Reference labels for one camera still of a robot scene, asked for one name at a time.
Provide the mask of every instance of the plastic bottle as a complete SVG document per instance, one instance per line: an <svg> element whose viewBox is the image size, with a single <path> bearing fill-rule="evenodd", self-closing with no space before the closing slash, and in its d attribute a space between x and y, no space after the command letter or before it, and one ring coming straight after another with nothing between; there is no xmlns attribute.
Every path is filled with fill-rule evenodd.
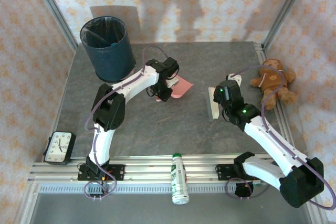
<svg viewBox="0 0 336 224"><path fill-rule="evenodd" d="M175 153L172 164L172 192L173 203L183 205L189 202L187 191L187 175L182 161L182 155Z"/></svg>

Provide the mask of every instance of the teddy bear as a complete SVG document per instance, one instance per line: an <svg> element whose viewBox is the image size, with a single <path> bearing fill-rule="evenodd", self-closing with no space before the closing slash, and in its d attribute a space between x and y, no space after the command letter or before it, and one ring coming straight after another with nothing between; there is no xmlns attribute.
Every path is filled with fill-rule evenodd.
<svg viewBox="0 0 336 224"><path fill-rule="evenodd" d="M279 60L268 59L265 60L263 65L271 66L280 72L283 73L285 77L285 84L278 90L274 95L272 95L265 104L266 110L272 110L275 108L276 100L280 99L284 104L295 104L298 101L298 96L289 91L287 86L289 83L292 83L295 80L295 72L287 71L284 72L284 68ZM253 87L261 88L261 91L264 93L261 103L264 102L266 97L268 97L276 88L278 88L282 83L281 76L276 73L274 70L269 68L260 68L260 78L252 79L250 84Z"/></svg>

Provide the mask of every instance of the alarm clock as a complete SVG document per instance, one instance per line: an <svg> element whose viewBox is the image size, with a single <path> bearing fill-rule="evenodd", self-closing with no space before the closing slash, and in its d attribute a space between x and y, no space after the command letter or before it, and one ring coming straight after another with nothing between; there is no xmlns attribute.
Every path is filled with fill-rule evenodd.
<svg viewBox="0 0 336 224"><path fill-rule="evenodd" d="M49 138L44 152L44 161L51 165L66 165L70 162L76 136L71 132L55 131Z"/></svg>

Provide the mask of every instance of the patterned wall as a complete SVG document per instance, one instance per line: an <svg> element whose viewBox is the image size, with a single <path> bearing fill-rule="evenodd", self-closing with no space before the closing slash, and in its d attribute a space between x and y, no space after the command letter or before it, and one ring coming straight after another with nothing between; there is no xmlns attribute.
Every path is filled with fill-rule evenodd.
<svg viewBox="0 0 336 224"><path fill-rule="evenodd" d="M92 17L114 15L133 42L262 42L285 0L56 0L73 34Z"/></svg>
<svg viewBox="0 0 336 224"><path fill-rule="evenodd" d="M291 131L301 149L324 163L336 190L336 0L297 0L267 56L292 66L291 89L299 102L288 108ZM328 190L325 205L332 204ZM336 221L335 210L327 212Z"/></svg>
<svg viewBox="0 0 336 224"><path fill-rule="evenodd" d="M13 223L73 51L43 0L0 0L0 216Z"/></svg>

